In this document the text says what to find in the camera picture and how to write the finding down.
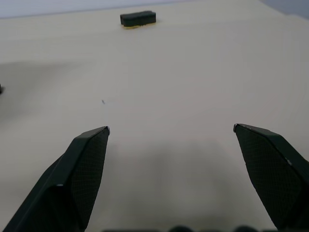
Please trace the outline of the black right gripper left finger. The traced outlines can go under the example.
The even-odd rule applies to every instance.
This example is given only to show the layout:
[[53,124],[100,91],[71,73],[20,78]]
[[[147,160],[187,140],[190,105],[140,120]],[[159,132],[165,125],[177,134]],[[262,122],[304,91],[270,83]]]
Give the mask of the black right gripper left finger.
[[110,128],[75,137],[41,175],[6,232],[83,232],[101,184]]

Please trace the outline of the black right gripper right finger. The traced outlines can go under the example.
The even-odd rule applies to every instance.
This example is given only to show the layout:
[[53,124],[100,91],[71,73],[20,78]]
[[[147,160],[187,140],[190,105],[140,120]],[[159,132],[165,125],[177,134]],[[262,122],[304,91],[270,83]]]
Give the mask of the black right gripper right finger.
[[250,181],[275,227],[309,228],[309,162],[281,135],[235,124]]

